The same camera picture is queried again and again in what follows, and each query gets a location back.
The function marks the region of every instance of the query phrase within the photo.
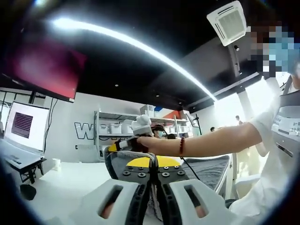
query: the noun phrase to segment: white sleeve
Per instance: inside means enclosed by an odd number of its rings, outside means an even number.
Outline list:
[[[273,138],[272,138],[272,125],[279,106],[279,98],[276,98],[271,103],[270,107],[261,113],[260,115],[253,118],[250,123],[257,129],[261,138],[262,144],[257,144],[256,148],[258,153],[264,157],[272,149]]]

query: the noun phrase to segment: purple screen image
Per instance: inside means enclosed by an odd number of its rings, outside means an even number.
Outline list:
[[[29,138],[32,119],[32,116],[16,112],[11,132],[15,135]]]

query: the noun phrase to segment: computer screen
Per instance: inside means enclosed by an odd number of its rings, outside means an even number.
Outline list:
[[[73,102],[86,56],[47,34],[24,31],[12,41],[1,72],[39,93]]]
[[[4,139],[24,150],[42,153],[48,113],[49,109],[14,102]]]

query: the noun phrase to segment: metal shelving unit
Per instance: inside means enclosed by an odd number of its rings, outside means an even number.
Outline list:
[[[127,114],[127,113],[112,113],[112,112],[99,112],[99,118],[102,120],[135,120],[137,114]],[[154,118],[150,117],[152,123],[186,123],[187,120],[179,120],[174,117],[174,119],[167,118]]]
[[[100,150],[100,143],[99,138],[106,137],[106,138],[126,138],[132,136],[132,134],[100,134],[100,120],[115,120],[115,121],[124,121],[124,120],[135,120],[136,117],[139,116],[137,114],[128,114],[128,113],[115,113],[115,112],[99,112],[94,111],[94,145],[96,145],[97,150]],[[166,118],[150,118],[152,123],[161,123],[164,125],[171,125],[173,124],[175,126],[175,133],[177,137],[180,136],[180,134],[188,134],[188,132],[179,132],[179,126],[178,124],[186,125],[188,120],[179,120],[176,119],[174,116],[174,119],[166,119]]]

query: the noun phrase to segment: ceiling light strip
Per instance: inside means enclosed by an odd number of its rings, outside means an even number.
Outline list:
[[[199,88],[201,88],[209,97],[211,97],[214,101],[217,101],[216,97],[208,91],[206,87],[203,86],[196,78],[194,78],[189,72],[187,72],[184,68],[180,67],[178,64],[170,60],[168,57],[164,56],[163,54],[159,53],[158,51],[150,48],[149,46],[143,44],[142,42],[139,42],[125,34],[121,34],[119,32],[96,26],[90,23],[86,22],[80,22],[80,21],[74,21],[71,19],[61,18],[54,21],[54,24],[58,27],[64,28],[64,29],[82,29],[82,30],[90,30],[93,32],[97,32],[100,34],[105,34],[108,36],[111,36],[113,38],[116,38],[118,40],[121,40],[123,42],[129,43],[139,49],[144,50],[145,52],[148,52],[149,54],[153,55],[154,57],[158,58],[159,60],[165,62],[178,72],[180,72],[182,75],[184,75],[187,79],[191,80],[194,84],[196,84]]]

